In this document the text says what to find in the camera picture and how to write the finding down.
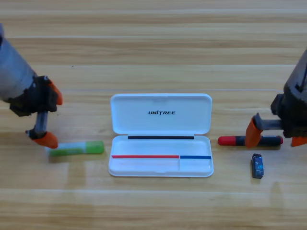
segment red marker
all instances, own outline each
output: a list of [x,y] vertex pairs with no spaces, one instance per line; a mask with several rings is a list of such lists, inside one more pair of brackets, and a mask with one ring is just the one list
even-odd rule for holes
[[[219,137],[219,145],[245,146],[245,136]],[[261,136],[257,146],[279,146],[283,143],[281,136]]]

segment blue eraser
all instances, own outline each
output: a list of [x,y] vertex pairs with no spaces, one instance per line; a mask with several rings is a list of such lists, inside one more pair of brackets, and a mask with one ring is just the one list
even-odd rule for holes
[[264,175],[263,161],[260,154],[254,153],[251,158],[252,176],[256,179],[261,179]]

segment blue line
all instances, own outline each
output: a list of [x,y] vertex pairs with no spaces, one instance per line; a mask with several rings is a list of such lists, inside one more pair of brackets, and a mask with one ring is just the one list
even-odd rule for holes
[[207,160],[211,160],[211,156],[180,156],[180,159],[207,159]]

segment wooden table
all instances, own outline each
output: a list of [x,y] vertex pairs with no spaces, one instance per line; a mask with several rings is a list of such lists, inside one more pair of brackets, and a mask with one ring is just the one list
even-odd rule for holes
[[[305,0],[1,0],[6,35],[61,89],[49,116],[61,142],[103,140],[102,156],[48,160],[0,104],[0,228],[6,230],[305,230],[307,146],[221,147],[283,89],[307,41]],[[210,178],[108,173],[115,93],[213,98]],[[265,175],[252,179],[250,159]]]

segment red cap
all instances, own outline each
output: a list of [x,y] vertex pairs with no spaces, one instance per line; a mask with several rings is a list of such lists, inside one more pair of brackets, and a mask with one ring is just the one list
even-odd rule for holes
[[236,137],[235,136],[219,137],[218,143],[219,143],[219,145],[235,146],[236,145]]

